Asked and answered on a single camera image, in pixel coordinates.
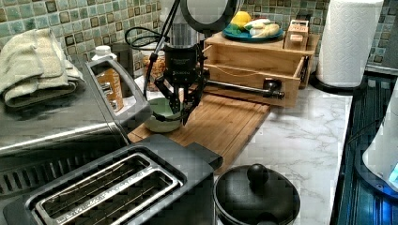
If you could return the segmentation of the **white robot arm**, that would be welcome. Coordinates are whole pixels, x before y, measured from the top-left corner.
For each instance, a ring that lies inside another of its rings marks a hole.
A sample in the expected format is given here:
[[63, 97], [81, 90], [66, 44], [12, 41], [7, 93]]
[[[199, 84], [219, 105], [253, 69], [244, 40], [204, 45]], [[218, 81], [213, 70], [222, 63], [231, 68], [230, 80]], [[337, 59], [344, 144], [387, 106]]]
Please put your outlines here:
[[155, 80], [176, 120], [186, 123], [198, 106], [207, 77], [201, 41], [221, 32], [243, 0], [160, 0], [163, 23], [156, 50], [164, 51], [165, 70]]

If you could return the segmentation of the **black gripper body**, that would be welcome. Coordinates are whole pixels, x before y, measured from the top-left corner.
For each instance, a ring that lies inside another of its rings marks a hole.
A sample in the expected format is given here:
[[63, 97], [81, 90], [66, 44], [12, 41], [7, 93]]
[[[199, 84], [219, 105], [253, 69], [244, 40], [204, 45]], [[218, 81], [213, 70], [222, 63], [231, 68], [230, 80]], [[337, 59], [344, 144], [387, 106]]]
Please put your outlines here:
[[199, 48], [164, 47], [165, 65], [163, 76], [170, 84], [193, 84], [198, 79]]

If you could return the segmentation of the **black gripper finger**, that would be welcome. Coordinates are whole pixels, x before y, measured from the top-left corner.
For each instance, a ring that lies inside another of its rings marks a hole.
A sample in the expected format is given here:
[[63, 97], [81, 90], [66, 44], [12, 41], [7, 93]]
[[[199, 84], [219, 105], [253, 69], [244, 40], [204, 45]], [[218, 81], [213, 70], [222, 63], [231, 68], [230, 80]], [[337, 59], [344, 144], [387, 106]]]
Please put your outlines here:
[[195, 81], [194, 89], [184, 94], [183, 110], [182, 110], [182, 124], [186, 125], [191, 113], [199, 105], [203, 91], [206, 87], [207, 79], [204, 75], [200, 75]]
[[155, 85], [161, 91], [166, 99], [169, 100], [169, 106], [173, 113], [178, 113], [180, 111], [180, 101], [177, 94], [173, 93], [164, 83], [165, 79], [160, 76], [155, 79]]

